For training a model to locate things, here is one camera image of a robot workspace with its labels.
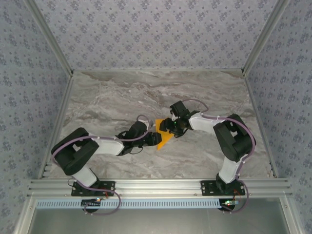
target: orange triangle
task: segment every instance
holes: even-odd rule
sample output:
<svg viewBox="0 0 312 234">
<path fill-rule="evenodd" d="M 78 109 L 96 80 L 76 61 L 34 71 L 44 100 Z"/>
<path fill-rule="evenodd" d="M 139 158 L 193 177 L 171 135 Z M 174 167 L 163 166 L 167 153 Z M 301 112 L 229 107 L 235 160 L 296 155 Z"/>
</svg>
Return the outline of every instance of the orange triangle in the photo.
<svg viewBox="0 0 312 234">
<path fill-rule="evenodd" d="M 172 136 L 174 134 L 169 133 L 169 131 L 163 132 L 161 131 L 160 128 L 160 124 L 164 119 L 156 119 L 155 120 L 155 124 L 156 124 L 156 132 L 161 134 L 161 142 L 157 145 L 157 150 L 160 150 L 166 143 L 168 140 L 170 140 L 172 138 Z"/>
</svg>

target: enclosure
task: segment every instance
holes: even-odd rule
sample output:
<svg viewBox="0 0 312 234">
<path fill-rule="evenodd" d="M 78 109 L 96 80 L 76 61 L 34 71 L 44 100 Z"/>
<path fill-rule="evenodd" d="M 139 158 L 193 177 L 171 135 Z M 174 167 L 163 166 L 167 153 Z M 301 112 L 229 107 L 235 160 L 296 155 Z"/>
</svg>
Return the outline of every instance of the enclosure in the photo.
<svg viewBox="0 0 312 234">
<path fill-rule="evenodd" d="M 0 8 L 1 233 L 312 231 L 309 1 L 17 0 Z M 71 196 L 71 176 L 51 161 L 53 146 L 79 127 L 114 137 L 140 114 L 155 123 L 190 98 L 212 116 L 238 114 L 253 133 L 255 152 L 239 174 L 245 210 L 223 215 L 217 208 L 231 196 L 203 193 L 224 160 L 211 130 L 187 131 L 160 150 L 93 155 L 87 165 L 114 182 L 120 210 L 85 215 L 85 197 Z M 117 201 L 103 200 L 96 213 Z"/>
</svg>

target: gray marble floor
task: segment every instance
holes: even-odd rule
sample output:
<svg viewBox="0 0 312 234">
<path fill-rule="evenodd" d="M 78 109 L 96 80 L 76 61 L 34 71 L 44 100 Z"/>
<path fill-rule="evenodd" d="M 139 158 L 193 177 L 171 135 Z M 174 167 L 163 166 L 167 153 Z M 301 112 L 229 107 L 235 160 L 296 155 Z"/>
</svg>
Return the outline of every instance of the gray marble floor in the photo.
<svg viewBox="0 0 312 234">
<path fill-rule="evenodd" d="M 78 127 L 97 136 L 114 136 L 128 130 L 139 114 L 170 117 L 169 106 L 187 98 L 204 101 L 210 115 L 239 114 L 257 141 L 241 176 L 272 176 L 241 72 L 76 72 L 61 138 Z M 203 109 L 194 102 L 186 106 Z M 160 151 L 145 147 L 137 155 L 94 155 L 88 165 L 100 178 L 213 178 L 223 158 L 215 135 L 188 131 Z M 54 165 L 50 177 L 66 175 Z"/>
</svg>

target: blue floral wallpaper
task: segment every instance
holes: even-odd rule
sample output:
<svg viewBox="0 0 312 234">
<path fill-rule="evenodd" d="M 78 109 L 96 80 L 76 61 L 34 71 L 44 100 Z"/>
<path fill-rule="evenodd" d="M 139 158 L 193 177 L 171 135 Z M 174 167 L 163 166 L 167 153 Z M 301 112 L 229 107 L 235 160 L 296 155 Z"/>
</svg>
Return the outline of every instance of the blue floral wallpaper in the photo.
<svg viewBox="0 0 312 234">
<path fill-rule="evenodd" d="M 36 0 L 72 69 L 239 68 L 276 0 Z"/>
<path fill-rule="evenodd" d="M 279 175 L 312 233 L 312 2 L 291 0 L 249 73 Z"/>
<path fill-rule="evenodd" d="M 22 0 L 0 4 L 0 233 L 13 232 L 68 76 Z"/>
</svg>

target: ceiling wallpaper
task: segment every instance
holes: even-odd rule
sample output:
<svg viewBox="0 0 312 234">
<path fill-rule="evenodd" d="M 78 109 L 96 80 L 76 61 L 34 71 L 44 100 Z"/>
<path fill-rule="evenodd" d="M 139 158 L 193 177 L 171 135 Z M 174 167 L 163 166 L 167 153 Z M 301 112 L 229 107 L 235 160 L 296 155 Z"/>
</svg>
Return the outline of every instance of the ceiling wallpaper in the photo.
<svg viewBox="0 0 312 234">
<path fill-rule="evenodd" d="M 36 0 L 73 70 L 240 68 L 276 0 Z"/>
</svg>

